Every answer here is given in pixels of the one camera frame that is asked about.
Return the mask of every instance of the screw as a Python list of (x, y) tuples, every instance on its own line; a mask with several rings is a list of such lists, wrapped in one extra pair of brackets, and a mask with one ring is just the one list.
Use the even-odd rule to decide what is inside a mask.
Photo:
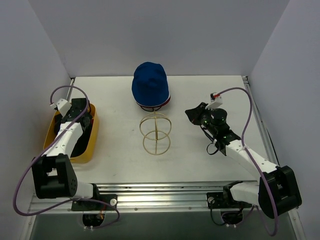
[(211, 204), (211, 202), (212, 202), (212, 204), (215, 203), (215, 198), (214, 198), (213, 196), (210, 196), (210, 197), (208, 198), (208, 203)]
[(114, 199), (114, 198), (112, 198), (112, 199), (110, 200), (110, 205), (111, 205), (111, 206), (115, 206), (116, 204), (117, 204), (117, 200)]

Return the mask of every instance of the tabletop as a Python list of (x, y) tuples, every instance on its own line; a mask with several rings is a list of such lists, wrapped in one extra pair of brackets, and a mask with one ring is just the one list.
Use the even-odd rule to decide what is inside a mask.
[[(210, 93), (232, 87), (244, 88), (241, 76), (168, 76), (171, 99), (160, 113), (172, 122), (171, 146), (162, 155), (144, 150), (139, 124), (148, 114), (132, 95), (132, 76), (77, 77), (74, 85), (86, 92), (96, 107), (100, 124), (93, 157), (85, 164), (73, 163), (79, 181), (89, 183), (194, 183), (252, 181), (254, 178), (236, 161), (218, 152), (208, 155), (210, 140), (199, 126), (192, 125), (185, 110), (210, 102)], [(71, 98), (82, 97), (72, 90)], [(239, 136), (249, 114), (247, 95), (239, 90), (222, 95), (221, 108), (228, 113), (227, 123)], [(167, 122), (159, 122), (166, 131)], [(153, 130), (150, 125), (144, 131)], [(257, 122), (252, 115), (245, 142), (254, 151), (267, 157)], [(159, 142), (165, 148), (165, 139)]]

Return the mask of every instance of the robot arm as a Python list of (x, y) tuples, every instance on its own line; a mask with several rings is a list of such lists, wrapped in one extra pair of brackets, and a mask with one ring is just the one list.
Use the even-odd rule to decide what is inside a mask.
[(215, 93), (210, 96), (211, 103), (202, 102), (198, 107), (186, 110), (186, 115), (191, 123), (201, 126), (205, 135), (213, 141), (215, 147), (222, 154), (237, 161), (256, 179), (255, 182), (236, 181), (224, 186), (224, 200), (230, 205), (236, 202), (256, 205), (269, 218), (275, 217), (266, 186), (248, 155), (246, 151), (248, 150), (267, 180), (277, 214), (281, 215), (300, 206), (302, 199), (293, 170), (288, 166), (279, 167), (243, 144), (241, 138), (227, 124), (227, 112), (218, 108), (222, 104), (222, 97), (215, 95)]
[[(62, 115), (57, 137), (81, 111), (87, 111), (85, 98), (72, 99), (71, 104), (65, 99), (60, 99), (51, 107)], [(90, 199), (94, 196), (94, 184), (78, 181), (70, 162), (75, 145), (89, 127), (91, 119), (92, 116), (86, 112), (32, 166), (35, 193), (39, 199), (62, 197)]]

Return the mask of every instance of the blue hat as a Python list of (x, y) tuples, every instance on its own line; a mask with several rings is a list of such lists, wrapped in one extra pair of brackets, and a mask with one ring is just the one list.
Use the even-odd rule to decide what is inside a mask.
[(132, 94), (136, 103), (146, 108), (162, 107), (170, 101), (167, 75), (161, 64), (144, 62), (136, 68)]

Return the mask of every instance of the yellow container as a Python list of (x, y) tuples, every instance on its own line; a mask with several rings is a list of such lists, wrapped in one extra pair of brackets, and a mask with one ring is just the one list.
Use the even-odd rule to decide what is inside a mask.
[[(93, 125), (92, 125), (92, 130), (91, 130), (89, 142), (88, 142), (88, 145), (87, 145), (84, 153), (82, 153), (79, 156), (70, 158), (70, 161), (72, 163), (85, 164), (91, 160), (91, 158), (94, 154), (94, 149), (95, 149), (97, 135), (98, 135), (98, 128), (99, 128), (99, 118), (97, 115), (96, 107), (91, 103), (90, 103), (90, 107), (91, 107), (91, 115), (93, 117)], [(52, 118), (48, 133), (45, 138), (43, 149), (48, 147), (55, 140), (55, 138), (57, 136), (55, 134), (54, 129), (55, 129), (55, 116), (58, 114), (59, 114), (59, 111), (56, 111), (53, 118)]]

